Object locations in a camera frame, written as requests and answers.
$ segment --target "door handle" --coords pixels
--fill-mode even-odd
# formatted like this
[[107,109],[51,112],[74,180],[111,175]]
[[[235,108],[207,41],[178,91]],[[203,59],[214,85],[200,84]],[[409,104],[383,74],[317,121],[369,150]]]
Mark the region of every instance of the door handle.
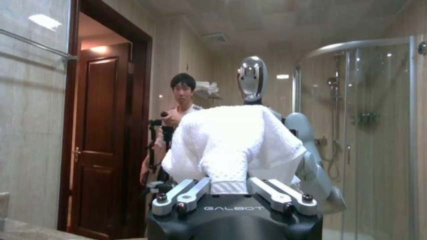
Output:
[[80,155],[82,151],[79,149],[79,147],[76,146],[75,147],[75,150],[74,150],[74,163],[76,164],[78,161],[79,161],[79,155]]

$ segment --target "brown door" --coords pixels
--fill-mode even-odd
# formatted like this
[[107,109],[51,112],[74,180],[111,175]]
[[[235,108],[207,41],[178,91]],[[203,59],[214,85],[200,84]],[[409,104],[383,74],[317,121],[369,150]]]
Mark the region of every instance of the brown door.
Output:
[[71,231],[120,235],[131,44],[80,53]]

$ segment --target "towel rail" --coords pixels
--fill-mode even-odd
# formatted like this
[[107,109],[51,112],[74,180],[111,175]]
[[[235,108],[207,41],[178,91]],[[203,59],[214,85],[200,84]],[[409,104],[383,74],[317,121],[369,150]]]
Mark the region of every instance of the towel rail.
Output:
[[40,49],[44,49],[44,50],[47,50],[48,52],[51,52],[51,53],[54,53],[56,55],[60,55],[67,61],[79,59],[78,56],[70,55],[68,53],[66,53],[66,52],[63,52],[60,50],[56,50],[55,48],[52,48],[52,47],[50,47],[47,45],[43,45],[42,43],[39,43],[39,42],[36,42],[36,41],[20,36],[20,35],[18,35],[18,34],[10,32],[10,31],[7,31],[4,29],[0,29],[0,34],[3,34],[6,36],[10,36],[11,38],[14,38],[14,39],[16,39],[16,40],[19,40],[19,41],[35,46],[35,47],[38,47]]

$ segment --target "humanoid robot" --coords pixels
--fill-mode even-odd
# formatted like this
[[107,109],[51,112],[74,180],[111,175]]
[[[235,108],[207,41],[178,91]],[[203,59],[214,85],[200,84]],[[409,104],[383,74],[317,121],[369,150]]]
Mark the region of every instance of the humanoid robot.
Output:
[[[258,56],[250,56],[243,59],[237,81],[245,104],[262,105],[269,85],[269,72],[266,63]],[[346,201],[339,188],[333,186],[333,181],[325,171],[322,158],[315,146],[314,130],[307,117],[302,113],[294,112],[283,118],[274,109],[271,111],[285,126],[297,133],[297,137],[307,148],[295,173],[301,179],[299,186],[297,185],[298,190],[314,196],[318,201],[319,211],[323,214],[342,212],[347,208]]]
[[[238,75],[246,104],[262,104],[269,81],[262,59],[243,60]],[[271,110],[302,140],[307,152],[295,175],[298,187],[277,179],[249,176],[249,194],[210,194],[211,179],[183,180],[152,201],[148,240],[321,240],[323,214],[346,209],[341,191],[327,176],[310,122],[302,113],[286,118]]]

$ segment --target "shirt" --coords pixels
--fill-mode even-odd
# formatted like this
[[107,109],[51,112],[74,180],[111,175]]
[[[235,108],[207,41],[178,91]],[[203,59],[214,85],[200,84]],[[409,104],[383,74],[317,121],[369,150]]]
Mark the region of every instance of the shirt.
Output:
[[[200,107],[199,105],[194,104],[191,105],[191,107],[183,111],[180,114],[184,116],[186,114],[192,113],[194,111],[202,110],[203,107]],[[174,111],[179,111],[179,106],[176,106],[175,108],[172,108]]]

